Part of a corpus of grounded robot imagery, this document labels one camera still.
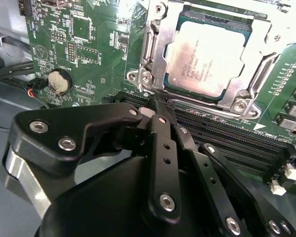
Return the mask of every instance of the screw hole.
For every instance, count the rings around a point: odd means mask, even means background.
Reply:
[[[168,158],[163,158],[163,161],[164,161],[166,164],[171,164],[171,161],[170,161]]]
[[[216,184],[216,180],[213,178],[211,178],[211,182],[212,182],[212,184]]]
[[[130,75],[128,76],[128,78],[129,78],[130,80],[135,80],[135,79],[136,79],[136,77],[135,77],[134,74],[130,74]]]
[[[290,131],[289,132],[289,135],[292,136],[292,137],[296,136],[296,130]]]

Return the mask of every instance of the silver screw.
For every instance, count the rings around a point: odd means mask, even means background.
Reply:
[[[187,134],[187,130],[185,127],[180,127],[180,130],[182,131],[182,133]]]
[[[162,123],[166,123],[166,120],[163,117],[159,117],[159,121]]]
[[[134,80],[136,79],[136,77],[135,77],[134,74],[130,74],[130,75],[128,76],[128,79],[129,79],[130,81],[134,81]]]
[[[247,104],[243,100],[238,100],[233,104],[233,108],[237,112],[243,112],[246,110]]]
[[[163,17],[166,14],[166,6],[160,2],[156,5],[156,12],[155,15],[157,17]]]
[[[281,222],[281,226],[283,227],[283,229],[284,230],[286,230],[286,232],[288,233],[288,234],[292,234],[292,231],[290,230],[290,228],[288,228],[288,226],[286,225],[286,223],[285,222]]]
[[[137,112],[133,109],[130,109],[129,112],[132,114],[132,115],[137,115]]]
[[[228,217],[226,219],[226,223],[228,228],[235,236],[239,236],[241,234],[240,226],[233,218]]]
[[[166,211],[173,211],[175,208],[175,203],[173,199],[167,195],[167,194],[161,194],[160,198],[160,205],[165,209]]]
[[[30,123],[30,129],[36,133],[45,133],[48,131],[48,125],[42,121],[33,121]]]
[[[258,116],[258,114],[259,113],[257,111],[255,111],[255,110],[252,110],[252,111],[249,112],[249,116],[252,117],[252,118]]]
[[[270,221],[268,222],[268,224],[270,225],[271,229],[272,229],[275,233],[277,233],[277,234],[280,234],[280,233],[281,233],[280,228],[277,226],[277,224],[276,224],[274,221],[270,220]]]
[[[207,149],[211,152],[211,153],[215,153],[215,149],[213,147],[208,146]]]
[[[145,84],[149,84],[152,81],[152,76],[149,72],[142,73],[142,80]]]
[[[59,139],[58,146],[65,151],[73,151],[76,147],[75,141],[70,137]]]

